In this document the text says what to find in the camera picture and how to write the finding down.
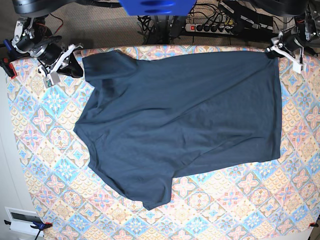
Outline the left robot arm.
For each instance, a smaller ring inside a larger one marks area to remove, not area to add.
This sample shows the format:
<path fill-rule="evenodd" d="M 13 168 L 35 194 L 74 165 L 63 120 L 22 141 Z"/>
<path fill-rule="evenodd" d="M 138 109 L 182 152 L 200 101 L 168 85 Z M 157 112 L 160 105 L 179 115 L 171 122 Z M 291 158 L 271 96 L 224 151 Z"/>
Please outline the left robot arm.
<path fill-rule="evenodd" d="M 307 65 L 304 53 L 317 55 L 312 46 L 320 46 L 314 41 L 320 39 L 320 2 L 308 0 L 304 12 L 293 17 L 294 25 L 279 31 L 271 38 L 271 45 L 265 49 L 269 59 L 287 58 L 293 64 L 293 70 L 300 74 Z"/>

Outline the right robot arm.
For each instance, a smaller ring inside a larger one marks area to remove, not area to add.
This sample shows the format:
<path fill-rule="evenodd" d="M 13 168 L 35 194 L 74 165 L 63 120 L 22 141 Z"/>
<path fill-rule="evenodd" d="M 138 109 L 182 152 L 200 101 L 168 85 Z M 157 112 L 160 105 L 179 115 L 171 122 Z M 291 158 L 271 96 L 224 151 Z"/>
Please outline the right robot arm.
<path fill-rule="evenodd" d="M 28 55 L 39 62 L 38 72 L 49 88 L 61 81 L 60 75 L 81 78 L 84 71 L 74 55 L 74 51 L 83 46 L 60 43 L 62 37 L 57 35 L 60 29 L 51 31 L 46 25 L 47 17 L 19 17 L 10 47 L 18 57 Z"/>

